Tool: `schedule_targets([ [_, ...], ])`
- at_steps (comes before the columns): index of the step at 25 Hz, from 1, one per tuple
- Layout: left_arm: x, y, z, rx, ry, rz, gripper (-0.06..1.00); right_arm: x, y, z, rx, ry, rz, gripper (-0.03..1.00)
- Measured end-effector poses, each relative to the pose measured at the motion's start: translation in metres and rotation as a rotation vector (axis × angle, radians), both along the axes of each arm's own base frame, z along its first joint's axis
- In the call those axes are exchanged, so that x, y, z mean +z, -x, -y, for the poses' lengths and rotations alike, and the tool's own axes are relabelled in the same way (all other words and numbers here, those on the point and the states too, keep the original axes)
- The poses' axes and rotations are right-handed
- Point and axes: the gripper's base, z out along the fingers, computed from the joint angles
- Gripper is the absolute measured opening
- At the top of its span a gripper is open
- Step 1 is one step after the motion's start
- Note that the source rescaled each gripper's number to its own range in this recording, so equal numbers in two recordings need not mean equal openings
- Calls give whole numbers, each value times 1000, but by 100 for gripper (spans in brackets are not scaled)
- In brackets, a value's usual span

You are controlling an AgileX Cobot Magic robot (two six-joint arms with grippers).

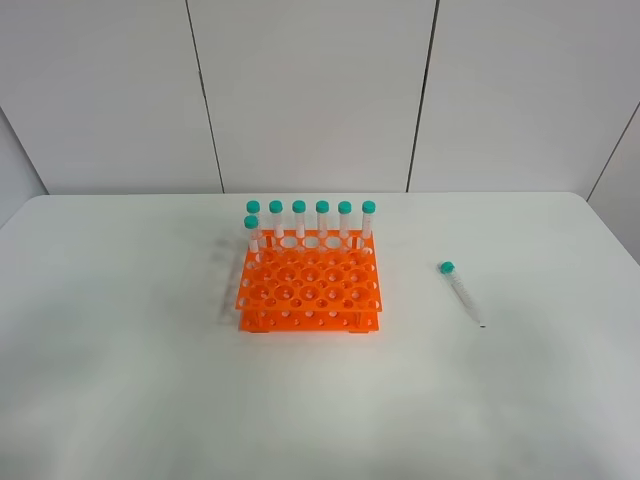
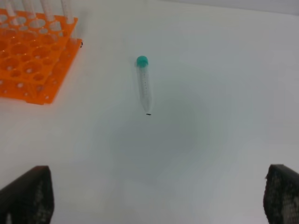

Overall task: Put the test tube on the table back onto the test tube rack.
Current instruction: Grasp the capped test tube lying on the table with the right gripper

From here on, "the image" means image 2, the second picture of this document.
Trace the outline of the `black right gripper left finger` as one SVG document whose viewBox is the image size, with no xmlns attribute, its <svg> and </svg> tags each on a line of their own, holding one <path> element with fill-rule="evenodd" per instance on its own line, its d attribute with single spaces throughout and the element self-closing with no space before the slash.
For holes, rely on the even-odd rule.
<svg viewBox="0 0 299 224">
<path fill-rule="evenodd" d="M 49 224 L 53 213 L 49 166 L 35 166 L 0 190 L 2 224 Z"/>
</svg>

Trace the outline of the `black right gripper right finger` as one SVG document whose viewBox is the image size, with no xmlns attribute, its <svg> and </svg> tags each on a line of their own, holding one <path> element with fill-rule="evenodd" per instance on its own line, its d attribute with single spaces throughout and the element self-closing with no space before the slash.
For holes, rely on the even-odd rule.
<svg viewBox="0 0 299 224">
<path fill-rule="evenodd" d="M 299 222 L 299 174 L 282 164 L 272 164 L 266 176 L 263 208 L 270 224 Z"/>
</svg>

